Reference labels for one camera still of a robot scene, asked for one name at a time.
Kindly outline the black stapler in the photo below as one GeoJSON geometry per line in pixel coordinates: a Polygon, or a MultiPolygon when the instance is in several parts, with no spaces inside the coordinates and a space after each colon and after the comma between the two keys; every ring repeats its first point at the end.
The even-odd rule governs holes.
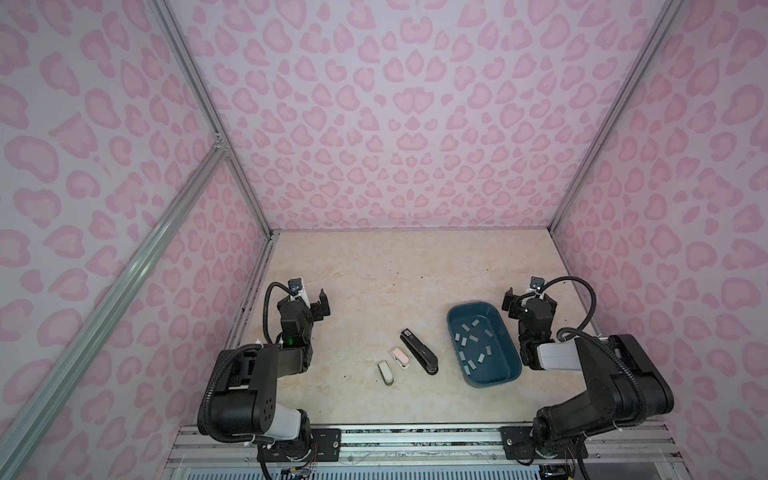
{"type": "Polygon", "coordinates": [[[402,330],[400,339],[428,375],[434,376],[438,373],[437,356],[410,329],[402,330]]]}

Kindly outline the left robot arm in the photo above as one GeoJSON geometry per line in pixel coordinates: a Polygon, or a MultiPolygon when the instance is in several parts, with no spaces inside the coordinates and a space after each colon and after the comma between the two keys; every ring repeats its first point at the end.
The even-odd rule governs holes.
{"type": "Polygon", "coordinates": [[[307,452],[308,414],[278,403],[278,379],[306,372],[313,357],[314,325],[331,314],[328,297],[306,303],[287,296],[278,305],[278,344],[247,344],[219,353],[198,410],[198,431],[219,443],[260,443],[307,452]]]}

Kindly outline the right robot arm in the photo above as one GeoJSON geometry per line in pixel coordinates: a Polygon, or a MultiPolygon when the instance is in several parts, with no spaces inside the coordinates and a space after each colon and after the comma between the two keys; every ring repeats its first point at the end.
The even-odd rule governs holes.
{"type": "Polygon", "coordinates": [[[528,290],[508,290],[502,309],[518,323],[523,366],[534,371],[575,371],[585,385],[582,393],[540,408],[525,440],[508,440],[509,455],[529,466],[538,458],[568,454],[579,466],[587,456],[589,438],[639,426],[674,407],[672,390],[637,339],[629,334],[599,337],[587,332],[597,309],[597,294],[575,278],[589,296],[584,319],[575,327],[554,329],[556,301],[551,282],[535,277],[528,290]]]}

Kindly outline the beige small stapler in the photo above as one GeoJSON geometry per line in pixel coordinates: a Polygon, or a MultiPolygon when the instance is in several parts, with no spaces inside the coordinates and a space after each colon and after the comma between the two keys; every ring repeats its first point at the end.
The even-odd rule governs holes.
{"type": "Polygon", "coordinates": [[[394,375],[388,362],[386,360],[379,361],[377,368],[384,384],[392,386],[394,384],[394,375]]]}

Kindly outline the pink small stapler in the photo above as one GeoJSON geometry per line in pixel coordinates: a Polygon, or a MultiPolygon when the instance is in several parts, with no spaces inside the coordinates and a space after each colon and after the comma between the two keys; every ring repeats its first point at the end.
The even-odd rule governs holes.
{"type": "Polygon", "coordinates": [[[407,368],[409,366],[409,357],[399,347],[393,347],[390,350],[390,355],[401,368],[407,368]]]}

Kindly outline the teal plastic tray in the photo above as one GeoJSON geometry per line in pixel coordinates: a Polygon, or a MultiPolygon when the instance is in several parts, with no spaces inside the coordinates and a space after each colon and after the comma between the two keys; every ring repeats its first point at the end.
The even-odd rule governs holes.
{"type": "Polygon", "coordinates": [[[454,341],[454,350],[468,385],[473,388],[488,388],[510,383],[519,378],[522,362],[518,349],[495,306],[483,301],[459,304],[448,311],[446,321],[453,341],[456,333],[460,335],[459,342],[454,341]],[[480,322],[475,327],[471,325],[474,320],[480,322]],[[470,331],[465,331],[462,324],[470,327],[470,331]],[[485,329],[489,329],[494,336],[488,337],[484,332],[485,329]],[[471,341],[470,335],[477,337],[479,341],[471,341]],[[460,344],[462,338],[467,338],[464,347],[460,344]],[[491,346],[492,355],[486,354],[486,345],[491,346]],[[464,352],[466,360],[460,359],[460,351],[464,352]],[[483,363],[477,361],[480,354],[486,356],[483,363]],[[468,360],[474,362],[475,369],[468,365],[468,360]],[[469,372],[465,372],[462,368],[464,364],[469,367],[469,372]]]}

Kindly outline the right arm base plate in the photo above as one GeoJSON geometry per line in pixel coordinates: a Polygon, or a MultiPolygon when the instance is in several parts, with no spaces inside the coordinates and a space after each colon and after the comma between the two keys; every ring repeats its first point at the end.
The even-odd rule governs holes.
{"type": "Polygon", "coordinates": [[[523,466],[530,466],[537,459],[532,426],[515,425],[499,428],[505,458],[523,466]]]}

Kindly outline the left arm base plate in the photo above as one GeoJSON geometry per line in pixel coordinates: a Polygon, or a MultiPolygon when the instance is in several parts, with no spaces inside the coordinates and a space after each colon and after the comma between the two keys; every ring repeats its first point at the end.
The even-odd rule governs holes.
{"type": "Polygon", "coordinates": [[[340,447],[340,429],[311,428],[300,431],[296,439],[261,445],[257,458],[265,463],[336,462],[340,447]]]}

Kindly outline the aluminium front rail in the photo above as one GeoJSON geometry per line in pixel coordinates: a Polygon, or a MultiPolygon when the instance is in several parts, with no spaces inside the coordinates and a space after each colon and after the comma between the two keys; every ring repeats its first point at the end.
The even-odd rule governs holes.
{"type": "MultiPolygon", "coordinates": [[[[505,458],[499,428],[530,423],[433,423],[433,424],[317,424],[313,428],[341,430],[336,462],[322,467],[400,466],[510,466],[521,464],[505,458]]],[[[684,478],[680,448],[661,421],[650,420],[639,427],[614,430],[586,442],[588,467],[647,465],[667,478],[684,478]]],[[[259,467],[259,448],[242,443],[223,444],[199,433],[196,427],[181,429],[166,462],[167,477],[189,474],[203,468],[259,467]]],[[[538,458],[534,464],[555,465],[567,460],[538,458]]]]}

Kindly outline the aluminium diagonal frame bar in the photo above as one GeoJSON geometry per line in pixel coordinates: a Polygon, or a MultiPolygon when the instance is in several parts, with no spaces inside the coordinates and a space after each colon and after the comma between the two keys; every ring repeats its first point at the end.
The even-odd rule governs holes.
{"type": "Polygon", "coordinates": [[[20,410],[1,442],[3,479],[16,478],[35,452],[226,155],[224,147],[211,149],[20,410]]]}

